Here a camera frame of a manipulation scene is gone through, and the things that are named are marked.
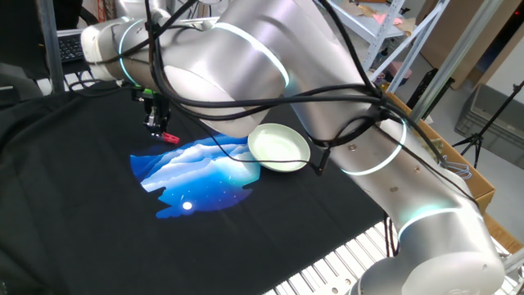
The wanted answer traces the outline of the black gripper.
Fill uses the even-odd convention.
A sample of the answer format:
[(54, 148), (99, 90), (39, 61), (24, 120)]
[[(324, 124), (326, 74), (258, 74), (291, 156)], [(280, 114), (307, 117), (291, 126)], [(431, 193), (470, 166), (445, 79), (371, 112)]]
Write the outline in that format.
[(165, 138), (170, 119), (169, 100), (164, 96), (153, 96), (142, 98), (142, 104), (146, 112), (143, 125), (150, 134)]

